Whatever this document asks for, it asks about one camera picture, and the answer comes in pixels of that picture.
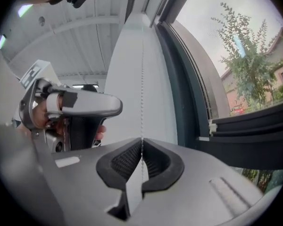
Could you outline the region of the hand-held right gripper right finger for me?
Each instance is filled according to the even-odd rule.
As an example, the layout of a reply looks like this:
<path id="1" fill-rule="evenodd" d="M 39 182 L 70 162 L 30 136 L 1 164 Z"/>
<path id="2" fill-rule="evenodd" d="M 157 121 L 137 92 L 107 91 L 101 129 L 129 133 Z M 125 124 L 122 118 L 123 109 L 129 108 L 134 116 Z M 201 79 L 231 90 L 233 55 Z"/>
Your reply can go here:
<path id="1" fill-rule="evenodd" d="M 247 211 L 262 192 L 216 157 L 168 142 L 153 143 L 178 154 L 184 170 L 170 188 L 146 193 L 131 215 L 136 226 L 216 226 Z"/>

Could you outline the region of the black window frame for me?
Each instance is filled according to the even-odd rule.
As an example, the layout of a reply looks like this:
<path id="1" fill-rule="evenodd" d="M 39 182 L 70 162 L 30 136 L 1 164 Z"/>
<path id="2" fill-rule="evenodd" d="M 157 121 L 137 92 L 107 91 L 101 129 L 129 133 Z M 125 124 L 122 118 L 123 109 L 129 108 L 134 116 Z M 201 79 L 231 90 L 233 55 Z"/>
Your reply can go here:
<path id="1" fill-rule="evenodd" d="M 283 103 L 249 114 L 213 118 L 208 90 L 183 41 L 169 24 L 155 25 L 171 84 L 178 144 L 247 169 L 283 169 Z"/>

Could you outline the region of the green leafy tree outdoors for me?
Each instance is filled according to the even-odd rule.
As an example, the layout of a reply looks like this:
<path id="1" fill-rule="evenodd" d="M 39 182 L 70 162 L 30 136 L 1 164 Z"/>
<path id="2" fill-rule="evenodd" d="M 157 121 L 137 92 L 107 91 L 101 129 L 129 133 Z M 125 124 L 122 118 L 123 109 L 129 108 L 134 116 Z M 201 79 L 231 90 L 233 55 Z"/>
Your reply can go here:
<path id="1" fill-rule="evenodd" d="M 223 12 L 212 17 L 221 27 L 217 33 L 226 55 L 220 62 L 232 76 L 232 82 L 225 86 L 231 110 L 249 111 L 266 108 L 283 100 L 283 86 L 276 87 L 275 71 L 283 62 L 270 61 L 268 50 L 275 38 L 268 39 L 267 21 L 263 20 L 257 30 L 251 27 L 251 17 L 235 12 L 226 2 L 221 2 Z"/>

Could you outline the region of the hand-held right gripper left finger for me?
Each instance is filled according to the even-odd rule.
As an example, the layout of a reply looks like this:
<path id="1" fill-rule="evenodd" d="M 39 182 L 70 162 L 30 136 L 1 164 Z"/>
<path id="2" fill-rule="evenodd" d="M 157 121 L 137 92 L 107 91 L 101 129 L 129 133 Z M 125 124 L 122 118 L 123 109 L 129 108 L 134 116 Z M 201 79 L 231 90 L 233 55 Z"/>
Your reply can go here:
<path id="1" fill-rule="evenodd" d="M 64 153 L 41 147 L 41 220 L 46 226 L 140 226 L 126 183 L 140 160 L 140 139 Z"/>

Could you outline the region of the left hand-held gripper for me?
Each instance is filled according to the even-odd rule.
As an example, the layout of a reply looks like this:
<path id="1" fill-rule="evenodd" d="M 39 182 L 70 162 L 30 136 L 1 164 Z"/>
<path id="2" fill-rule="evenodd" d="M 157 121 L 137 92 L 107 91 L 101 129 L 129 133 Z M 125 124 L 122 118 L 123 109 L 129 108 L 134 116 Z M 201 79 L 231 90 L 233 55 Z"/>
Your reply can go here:
<path id="1" fill-rule="evenodd" d="M 123 109 L 122 101 L 115 96 L 72 90 L 62 84 L 48 61 L 37 60 L 20 84 L 25 93 L 18 106 L 19 126 L 34 145 L 46 146 L 51 153 L 100 147 L 102 141 L 95 139 L 103 123 L 100 118 L 117 116 Z M 39 129 L 33 120 L 33 109 L 42 101 L 46 101 L 49 124 Z M 63 136 L 53 128 L 53 122 L 60 118 L 64 120 Z"/>

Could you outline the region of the person's left hand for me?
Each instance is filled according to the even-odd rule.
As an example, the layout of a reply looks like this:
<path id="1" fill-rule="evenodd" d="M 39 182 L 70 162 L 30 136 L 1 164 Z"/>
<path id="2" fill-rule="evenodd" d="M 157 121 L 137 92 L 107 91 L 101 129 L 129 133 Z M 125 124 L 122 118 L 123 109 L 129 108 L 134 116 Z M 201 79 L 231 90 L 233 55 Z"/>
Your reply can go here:
<path id="1" fill-rule="evenodd" d="M 47 106 L 46 101 L 42 101 L 33 109 L 33 120 L 37 128 L 44 129 L 49 124 L 49 119 L 47 116 Z M 60 118 L 58 121 L 53 122 L 53 128 L 56 132 L 63 136 L 64 135 L 64 120 Z M 106 132 L 106 127 L 101 125 L 97 131 L 96 140 L 102 140 L 104 133 Z"/>

